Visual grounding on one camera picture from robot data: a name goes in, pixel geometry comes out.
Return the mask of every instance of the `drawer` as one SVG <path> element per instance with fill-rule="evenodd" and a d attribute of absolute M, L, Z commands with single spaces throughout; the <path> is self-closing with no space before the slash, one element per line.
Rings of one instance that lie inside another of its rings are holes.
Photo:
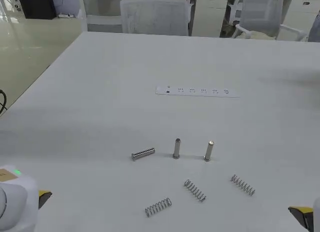
<path fill-rule="evenodd" d="M 225 9 L 201 8 L 195 9 L 192 27 L 193 37 L 220 37 Z"/>
<path fill-rule="evenodd" d="M 318 13 L 320 0 L 292 0 L 288 12 Z"/>
<path fill-rule="evenodd" d="M 228 0 L 196 0 L 195 6 L 204 8 L 226 8 Z"/>

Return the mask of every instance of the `tiled floor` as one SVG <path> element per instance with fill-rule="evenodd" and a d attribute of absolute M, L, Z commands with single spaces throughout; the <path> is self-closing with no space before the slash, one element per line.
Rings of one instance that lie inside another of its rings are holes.
<path fill-rule="evenodd" d="M 0 89 L 9 107 L 78 37 L 77 19 L 27 20 L 0 0 Z"/>

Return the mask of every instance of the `black cable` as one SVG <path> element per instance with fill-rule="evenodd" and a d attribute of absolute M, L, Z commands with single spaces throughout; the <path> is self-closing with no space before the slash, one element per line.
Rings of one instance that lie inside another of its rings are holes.
<path fill-rule="evenodd" d="M 3 103 L 0 103 L 1 106 L 3 106 Z M 8 110 L 8 108 L 4 107 L 4 109 Z"/>
<path fill-rule="evenodd" d="M 0 89 L 0 93 L 3 95 L 3 104 L 1 104 L 2 105 L 2 107 L 1 107 L 1 109 L 0 109 L 0 114 L 4 111 L 4 109 L 6 109 L 7 110 L 7 108 L 6 108 L 6 104 L 7 104 L 7 96 L 6 96 L 6 94 L 5 94 L 5 92 L 4 91 L 2 91 L 1 89 Z"/>

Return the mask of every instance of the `socket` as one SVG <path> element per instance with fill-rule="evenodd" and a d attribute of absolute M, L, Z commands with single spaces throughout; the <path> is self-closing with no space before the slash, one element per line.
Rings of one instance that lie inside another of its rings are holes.
<path fill-rule="evenodd" d="M 181 96 L 204 96 L 204 97 L 226 97 L 238 98 L 239 95 L 231 89 L 218 88 L 195 88 L 195 87 L 176 87 L 176 86 L 157 86 L 156 94 L 162 95 L 181 95 Z"/>

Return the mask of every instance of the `compression spring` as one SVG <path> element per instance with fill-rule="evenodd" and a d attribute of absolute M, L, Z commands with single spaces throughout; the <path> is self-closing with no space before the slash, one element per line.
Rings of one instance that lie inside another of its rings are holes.
<path fill-rule="evenodd" d="M 246 182 L 244 182 L 242 179 L 240 179 L 236 175 L 233 175 L 230 181 L 235 183 L 240 189 L 242 189 L 244 192 L 246 192 L 250 196 L 252 196 L 255 193 L 254 188 L 252 188 L 250 185 L 248 185 Z"/>
<path fill-rule="evenodd" d="M 158 213 L 161 210 L 163 210 L 164 208 L 167 208 L 171 205 L 172 205 L 171 200 L 169 198 L 165 198 L 164 200 L 161 200 L 160 202 L 155 203 L 155 204 L 149 206 L 148 208 L 145 208 L 144 211 L 145 211 L 147 217 L 150 217 L 150 215 Z"/>
<path fill-rule="evenodd" d="M 184 186 L 190 190 L 190 192 L 200 201 L 203 202 L 206 199 L 206 196 L 204 195 L 204 193 L 202 193 L 202 191 L 200 191 L 198 189 L 198 187 L 196 187 L 196 185 L 194 183 L 192 183 L 189 179 L 187 179 L 184 182 Z"/>

